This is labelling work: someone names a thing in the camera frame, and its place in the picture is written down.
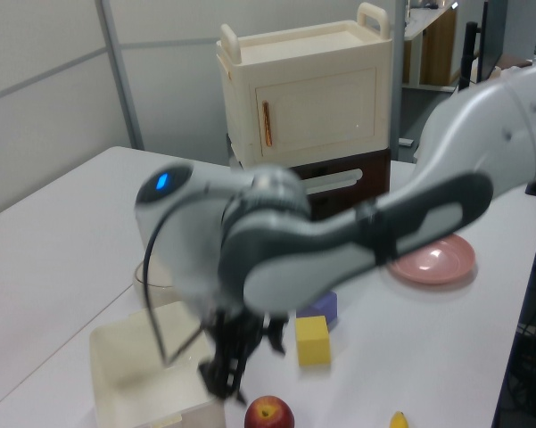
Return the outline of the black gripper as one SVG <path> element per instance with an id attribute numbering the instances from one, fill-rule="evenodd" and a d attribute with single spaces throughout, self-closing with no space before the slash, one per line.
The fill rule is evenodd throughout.
<path id="1" fill-rule="evenodd" d="M 272 317 L 267 324 L 264 316 L 247 309 L 235 316 L 225 310 L 217 311 L 206 326 L 206 332 L 215 343 L 214 356 L 198 366 L 208 392 L 218 399 L 235 399 L 245 405 L 241 381 L 248 358 L 264 337 L 268 338 L 273 351 L 284 355 L 284 329 L 288 321 L 289 317 Z"/>

